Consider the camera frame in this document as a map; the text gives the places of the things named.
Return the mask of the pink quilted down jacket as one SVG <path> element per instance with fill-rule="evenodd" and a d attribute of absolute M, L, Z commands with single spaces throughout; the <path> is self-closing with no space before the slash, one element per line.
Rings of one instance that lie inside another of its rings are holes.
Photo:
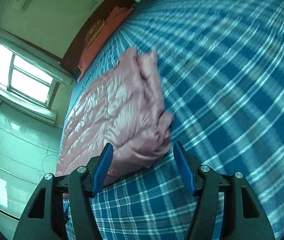
<path fill-rule="evenodd" d="M 96 79 L 70 111 L 62 133 L 56 176 L 70 174 L 113 145 L 105 184 L 163 158 L 171 147 L 173 116 L 165 108 L 156 51 L 132 47 Z"/>

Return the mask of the white glossy wardrobe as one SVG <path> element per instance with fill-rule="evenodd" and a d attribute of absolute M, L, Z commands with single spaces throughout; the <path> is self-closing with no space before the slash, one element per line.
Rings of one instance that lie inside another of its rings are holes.
<path fill-rule="evenodd" d="M 55 172 L 61 134 L 0 100 L 0 231 L 7 239 L 43 176 Z"/>

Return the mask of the light green curtain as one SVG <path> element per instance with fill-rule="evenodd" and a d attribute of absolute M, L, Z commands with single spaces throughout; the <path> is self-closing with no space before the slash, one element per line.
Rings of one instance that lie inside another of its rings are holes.
<path fill-rule="evenodd" d="M 73 76 L 64 70 L 56 60 L 1 28 L 0 43 L 26 62 L 48 74 L 55 81 L 64 85 L 71 85 L 73 83 Z"/>
<path fill-rule="evenodd" d="M 42 121 L 50 126 L 55 126 L 57 113 L 48 110 L 42 106 L 28 102 L 20 96 L 16 96 L 0 87 L 0 99 L 10 104 L 12 107 L 20 110 L 21 112 L 30 115 L 31 117 Z"/>

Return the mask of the blue plaid bed cover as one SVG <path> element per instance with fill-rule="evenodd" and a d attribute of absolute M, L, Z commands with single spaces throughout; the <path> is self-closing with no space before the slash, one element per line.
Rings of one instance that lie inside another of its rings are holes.
<path fill-rule="evenodd" d="M 71 94 L 127 48 L 158 52 L 171 140 L 216 172 L 241 172 L 284 236 L 284 0 L 142 0 Z"/>

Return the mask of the brown embroidered cushion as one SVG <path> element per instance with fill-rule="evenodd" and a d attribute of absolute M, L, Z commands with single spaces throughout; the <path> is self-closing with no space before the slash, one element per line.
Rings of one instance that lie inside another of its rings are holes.
<path fill-rule="evenodd" d="M 94 39 L 99 35 L 103 27 L 105 26 L 105 20 L 96 21 L 88 30 L 85 38 L 85 48 L 89 47 Z"/>

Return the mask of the orange pillow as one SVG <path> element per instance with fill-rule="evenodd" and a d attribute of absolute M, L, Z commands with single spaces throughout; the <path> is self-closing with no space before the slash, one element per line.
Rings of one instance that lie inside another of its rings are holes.
<path fill-rule="evenodd" d="M 94 33 L 94 36 L 89 40 L 85 46 L 78 64 L 80 75 L 77 81 L 80 82 L 85 75 L 88 68 L 93 63 L 94 59 L 98 56 L 109 38 L 115 33 L 115 31 L 125 22 L 126 19 L 134 11 L 134 8 L 115 7 L 106 20 L 103 20 L 103 24 Z"/>

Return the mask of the dark wooden headboard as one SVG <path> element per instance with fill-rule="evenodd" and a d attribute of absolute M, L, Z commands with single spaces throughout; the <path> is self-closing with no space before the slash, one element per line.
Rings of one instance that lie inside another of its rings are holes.
<path fill-rule="evenodd" d="M 98 29 L 115 7 L 130 8 L 134 0 L 104 0 L 82 25 L 67 49 L 60 66 L 70 74 L 75 75 L 78 71 L 78 64 L 83 50 L 88 45 Z"/>

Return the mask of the window with wooden frame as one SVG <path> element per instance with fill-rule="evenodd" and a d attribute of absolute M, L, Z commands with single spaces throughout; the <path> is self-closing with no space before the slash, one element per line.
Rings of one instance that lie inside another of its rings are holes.
<path fill-rule="evenodd" d="M 58 82 L 0 43 L 0 88 L 49 109 Z"/>

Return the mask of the wall socket plate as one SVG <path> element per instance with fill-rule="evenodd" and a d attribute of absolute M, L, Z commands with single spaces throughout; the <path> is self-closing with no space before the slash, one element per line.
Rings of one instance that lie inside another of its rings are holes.
<path fill-rule="evenodd" d="M 97 0 L 92 0 L 92 1 L 90 1 L 90 3 L 86 6 L 86 8 L 88 9 L 88 10 L 92 10 L 96 5 L 97 5 Z"/>

